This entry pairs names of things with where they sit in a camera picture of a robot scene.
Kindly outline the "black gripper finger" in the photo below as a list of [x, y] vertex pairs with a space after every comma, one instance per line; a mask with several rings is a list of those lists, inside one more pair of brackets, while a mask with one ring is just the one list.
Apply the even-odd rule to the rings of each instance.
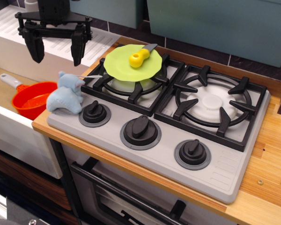
[[32, 59], [40, 63], [44, 58], [44, 43], [42, 37], [35, 30], [24, 28], [22, 36]]
[[87, 42], [87, 35], [85, 31], [85, 26], [78, 24], [71, 35], [71, 54], [74, 66], [80, 65], [81, 59], [84, 57], [85, 44]]

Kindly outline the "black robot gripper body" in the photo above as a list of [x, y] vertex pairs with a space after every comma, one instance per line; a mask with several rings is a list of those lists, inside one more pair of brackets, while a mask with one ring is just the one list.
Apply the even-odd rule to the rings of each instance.
[[71, 12], [68, 0], [38, 0], [38, 11], [16, 13], [19, 35], [27, 40], [46, 38], [82, 38], [91, 40], [88, 16]]

